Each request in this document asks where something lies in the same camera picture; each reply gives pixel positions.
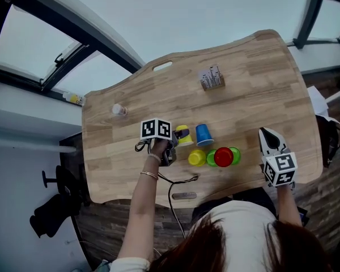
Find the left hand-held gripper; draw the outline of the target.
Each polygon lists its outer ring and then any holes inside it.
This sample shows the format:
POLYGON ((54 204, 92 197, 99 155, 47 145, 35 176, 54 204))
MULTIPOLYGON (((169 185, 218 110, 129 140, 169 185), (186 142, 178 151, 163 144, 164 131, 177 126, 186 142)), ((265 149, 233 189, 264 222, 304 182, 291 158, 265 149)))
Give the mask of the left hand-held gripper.
POLYGON ((170 166, 176 160, 175 147, 179 140, 189 135, 189 129, 172 130, 172 124, 169 121, 159 118, 153 118, 141 122, 140 144, 147 145, 147 152, 150 153, 153 141, 164 139, 168 141, 167 148, 161 156, 160 166, 170 166))

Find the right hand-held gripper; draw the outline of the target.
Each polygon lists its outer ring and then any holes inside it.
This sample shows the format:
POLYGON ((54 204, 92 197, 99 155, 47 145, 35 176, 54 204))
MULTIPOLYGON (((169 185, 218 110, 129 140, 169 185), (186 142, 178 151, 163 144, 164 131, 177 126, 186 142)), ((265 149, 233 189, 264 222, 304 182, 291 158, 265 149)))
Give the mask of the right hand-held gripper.
POLYGON ((262 127, 258 131, 261 149, 261 169, 273 187, 295 181, 298 164, 294 152, 286 146, 284 137, 273 129, 262 127))

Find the person's left hand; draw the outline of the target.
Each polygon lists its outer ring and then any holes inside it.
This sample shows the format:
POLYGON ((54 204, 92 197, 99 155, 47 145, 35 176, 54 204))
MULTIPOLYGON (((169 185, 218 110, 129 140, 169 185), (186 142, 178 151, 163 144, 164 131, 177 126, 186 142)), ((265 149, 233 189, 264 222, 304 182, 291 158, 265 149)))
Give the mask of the person's left hand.
POLYGON ((167 149, 168 142, 169 141, 167 139, 156 138, 150 153, 161 160, 163 157, 163 152, 167 149))

